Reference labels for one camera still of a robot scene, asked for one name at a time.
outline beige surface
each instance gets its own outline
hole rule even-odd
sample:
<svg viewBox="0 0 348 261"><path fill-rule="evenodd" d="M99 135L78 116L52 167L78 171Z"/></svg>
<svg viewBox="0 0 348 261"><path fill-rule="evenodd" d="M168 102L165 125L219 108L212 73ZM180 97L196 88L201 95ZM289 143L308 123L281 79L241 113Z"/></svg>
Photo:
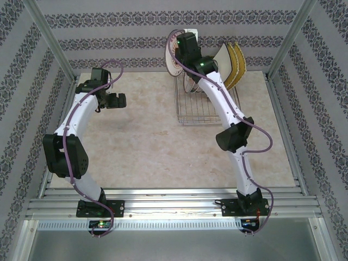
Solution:
<svg viewBox="0 0 348 261"><path fill-rule="evenodd" d="M80 82L89 77L82 74ZM245 115L275 141L271 151L249 155L256 181L271 187L294 186L262 72L247 72L237 86ZM125 73L114 91L126 94L127 107L93 114L83 138L89 171L101 187L236 187L227 153L215 141L222 127L180 125L168 73ZM264 148L268 139L253 129L248 144ZM70 188L70 184L54 175L51 187Z"/></svg>

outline patterned wallpaper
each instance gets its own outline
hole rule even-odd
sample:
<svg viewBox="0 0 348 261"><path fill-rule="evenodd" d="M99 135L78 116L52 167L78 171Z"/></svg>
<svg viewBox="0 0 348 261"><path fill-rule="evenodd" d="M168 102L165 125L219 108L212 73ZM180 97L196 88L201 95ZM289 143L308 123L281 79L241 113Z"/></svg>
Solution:
<svg viewBox="0 0 348 261"><path fill-rule="evenodd" d="M110 58L126 71L165 71L165 41L179 28L198 29L204 55L238 41L248 70L265 71L302 2L38 0L76 74Z"/></svg>
<svg viewBox="0 0 348 261"><path fill-rule="evenodd" d="M274 78L300 168L348 260L347 6L319 1Z"/></svg>
<svg viewBox="0 0 348 261"><path fill-rule="evenodd" d="M57 128L70 83L19 0L0 0L0 260L10 259L46 170L41 140Z"/></svg>

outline purple cable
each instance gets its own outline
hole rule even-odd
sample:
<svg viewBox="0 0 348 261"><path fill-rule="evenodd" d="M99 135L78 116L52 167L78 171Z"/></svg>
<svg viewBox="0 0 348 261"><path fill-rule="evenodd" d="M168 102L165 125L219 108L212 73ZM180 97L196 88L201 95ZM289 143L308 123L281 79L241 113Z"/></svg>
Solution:
<svg viewBox="0 0 348 261"><path fill-rule="evenodd" d="M101 237L103 237L103 236L105 236L105 235L107 235L107 234L109 234L109 233L111 232L111 229L112 229L113 226L114 226L114 213L113 213L113 211L112 211L108 206L106 206L106 205L104 205L104 204L102 204L102 203L100 203L100 202L98 202L98 201L96 201L96 200L91 199L89 196L87 196L87 195L85 195L84 193L82 193L82 192L76 187L75 179L74 179L74 176L73 176L73 173L72 173L72 167L71 167L71 162L70 162L69 154L68 154L68 152L67 152L67 147L66 147L66 135L67 135L67 131L69 130L70 121L71 121L71 119L72 119L74 113L75 113L76 110L78 109L78 107L81 105L81 103L82 103L85 99L87 99L88 96L92 95L92 94L95 93L96 91L99 91L99 90L101 90L101 89L103 89L103 88L105 88L105 87L107 87L107 86L109 86L109 85L115 83L118 79L121 78L121 76L122 76L122 74L123 74L123 65L122 65L120 62L118 62L118 61L112 59L112 60L110 60L110 61L104 63L104 64L102 65L102 67L104 67L106 64L108 64L108 63L110 63L110 62L112 62L112 61L115 62L115 63L117 63L117 64L119 64L119 65L121 66L121 72L120 72L119 76L118 76L116 79L112 80L110 83L107 83L107 84L104 84L104 85L102 85L102 86L100 86L100 87L98 87L98 88L95 88L94 90L88 92L85 96L83 96L83 98L82 98L82 99L75 105L75 107L72 109L71 114L69 115L69 117L68 117L67 120L66 120L66 125L65 125L65 127L64 127L64 132L63 132L63 149L64 149L64 155L65 155L65 158L66 158L67 168L68 168L68 170L69 170L69 176L70 176L70 183L71 183L71 185L74 187L75 191L76 191L77 193L79 193L82 197L84 197L84 198L86 198L87 200L89 200L89 201L91 201L91 202L93 202L93 203L96 203L96 204L98 204L99 206L105 208L105 209L106 209L107 211L109 211L110 214L111 214L111 219L110 219L111 225L110 225L110 227L108 228L108 230L106 230L103 234L96 236L96 235L93 234L94 228L92 229L92 232L91 232L91 233L92 233L92 236L93 236L93 237L98 237L98 238L101 238Z"/></svg>
<svg viewBox="0 0 348 261"><path fill-rule="evenodd" d="M273 205L274 205L274 196L273 196L273 193L272 193L272 191L271 191L270 189L268 189L268 188L266 188L266 187L264 187L264 186L259 185L258 183L256 183L256 182L250 177L250 175L249 175L249 173L248 173L248 171L247 171L247 169L246 169L244 154L245 154L245 153L263 153L263 152L269 151L269 150L271 149L271 147L273 146L272 137L271 137L271 135L270 135L268 132L266 132L264 129L262 129L262 128L256 126L255 124L252 124L252 123L250 123L250 122L248 122L248 121L242 119L240 116L238 116L237 113L236 113L236 111L234 110L232 104L230 103L227 94L225 93L225 91L222 89L222 87L221 87L218 83L216 83L215 81L209 79L209 78L206 77L205 75L202 75L202 74L200 74L200 73L197 73L197 72L195 72L195 71L193 71L193 70L187 68L187 67L184 66L182 63L180 63L180 61L179 61L178 59L176 59L175 55L173 54L173 52L172 52L172 50L171 50L171 48L170 48L170 40L172 39L173 35L176 34L176 33L178 33L178 32L184 33L185 30L182 30L182 29L181 29L181 30L174 30L174 31L172 31L172 32L169 34L169 37L168 37L167 43L166 43L166 46L167 46L167 48L168 48L168 50L169 50L169 53L170 53L170 56L172 56L173 60L174 60L178 65L180 65L182 68L184 68L185 71L188 71L188 72L190 72L190 73L192 73L192 74L194 74L194 75L196 75L196 76L199 76L199 77L201 77L201 78L203 78L203 79L209 81L210 83L214 84L214 85L217 87L217 89L218 89L219 91L222 91L222 94L223 94L224 98L226 99L226 101L227 101L229 107L231 108L231 110L232 110L234 116L235 116L238 120L240 120L241 122L243 122L243 123L245 123L245 124L247 124L247 125L249 125L249 126L255 128L255 129L261 131L261 132L262 132L263 134L265 134L265 135L267 136L267 138L270 140L270 145L269 145L267 148L263 149L263 150L244 151L244 152L242 152L242 154L241 154L242 163L243 163L243 169L244 169L244 171L245 171L245 175L248 177L248 179L250 180L250 182L251 182L252 184L254 184L255 186L257 186L258 188L261 188L261 189L264 189L264 190L268 191L269 194L271 195L270 211L269 211L269 213L268 213L268 215L267 215L265 221L263 222L263 224L262 224L255 232L253 232L253 233L250 232L250 233L249 233L249 234L253 234L253 235L254 235L254 234L258 233L259 231L261 231L261 229L262 229L262 228L265 226L265 224L267 223L267 221L268 221L268 219L269 219L269 217L270 217L270 215L271 215L272 209L273 209Z"/></svg>

